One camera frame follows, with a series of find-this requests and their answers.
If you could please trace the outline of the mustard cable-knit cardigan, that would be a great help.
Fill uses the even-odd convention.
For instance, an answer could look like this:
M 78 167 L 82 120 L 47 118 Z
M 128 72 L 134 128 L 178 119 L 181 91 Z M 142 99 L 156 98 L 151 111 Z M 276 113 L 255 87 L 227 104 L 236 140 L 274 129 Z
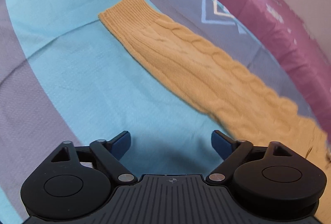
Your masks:
M 282 142 L 330 174 L 326 134 L 316 122 L 222 49 L 145 0 L 121 0 L 99 19 L 155 79 L 235 137 Z

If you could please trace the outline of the blue grey patterned bedsheet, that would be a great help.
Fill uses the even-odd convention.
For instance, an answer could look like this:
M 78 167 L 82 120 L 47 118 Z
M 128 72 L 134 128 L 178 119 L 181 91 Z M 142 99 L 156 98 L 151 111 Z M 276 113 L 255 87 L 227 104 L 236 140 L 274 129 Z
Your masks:
M 121 0 L 1 0 L 1 221 L 27 219 L 25 179 L 64 140 L 88 145 L 123 130 L 122 163 L 144 173 L 208 174 L 218 124 L 155 80 L 98 14 Z M 266 47 L 217 0 L 146 0 L 225 50 L 298 113 L 310 105 Z

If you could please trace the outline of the purple floral quilt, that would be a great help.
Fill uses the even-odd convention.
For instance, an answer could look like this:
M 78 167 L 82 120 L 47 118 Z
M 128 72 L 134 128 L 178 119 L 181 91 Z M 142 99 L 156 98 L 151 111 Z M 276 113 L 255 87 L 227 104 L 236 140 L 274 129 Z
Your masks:
M 273 54 L 330 133 L 330 62 L 284 0 L 218 0 Z

